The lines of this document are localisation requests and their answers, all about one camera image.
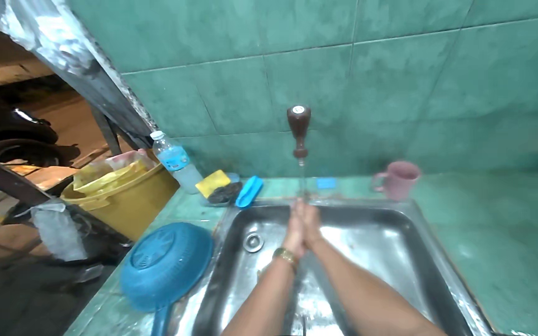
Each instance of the faucet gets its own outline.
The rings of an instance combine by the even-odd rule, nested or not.
[[[304,166],[304,158],[309,155],[309,150],[304,147],[304,138],[310,124],[310,108],[302,105],[296,105],[286,111],[288,124],[292,130],[292,135],[296,139],[296,148],[294,157],[298,159],[298,165]]]

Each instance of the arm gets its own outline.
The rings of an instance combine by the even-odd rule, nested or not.
[[[445,336],[384,281],[340,254],[319,231],[319,210],[304,207],[305,244],[314,252],[361,335]]]
[[[281,246],[300,259],[305,248],[302,222],[297,219],[290,216],[288,233]],[[279,335],[294,276],[290,262],[280,257],[274,258],[221,335]]]

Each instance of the hand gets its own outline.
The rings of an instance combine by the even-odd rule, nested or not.
[[[319,230],[320,226],[321,217],[319,209],[316,206],[309,205],[300,199],[292,205],[288,233],[291,231],[302,232],[304,249],[310,248],[313,243],[323,239],[321,231]]]
[[[296,211],[303,218],[304,245],[310,249],[315,242],[323,239],[320,231],[321,213],[316,206],[304,202],[296,203],[296,207]]]
[[[300,259],[306,252],[304,246],[304,224],[303,217],[298,215],[299,204],[303,204],[301,200],[296,201],[290,207],[290,219],[288,220],[288,231],[283,239],[281,247],[288,249]]]

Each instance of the wall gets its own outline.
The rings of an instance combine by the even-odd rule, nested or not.
[[[70,0],[200,169],[538,170],[538,1]]]

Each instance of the sponge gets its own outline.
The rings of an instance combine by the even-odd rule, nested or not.
[[[196,187],[200,193],[207,198],[215,191],[215,189],[225,187],[229,183],[230,180],[228,176],[222,170],[218,170],[205,177],[204,180],[198,182]]]

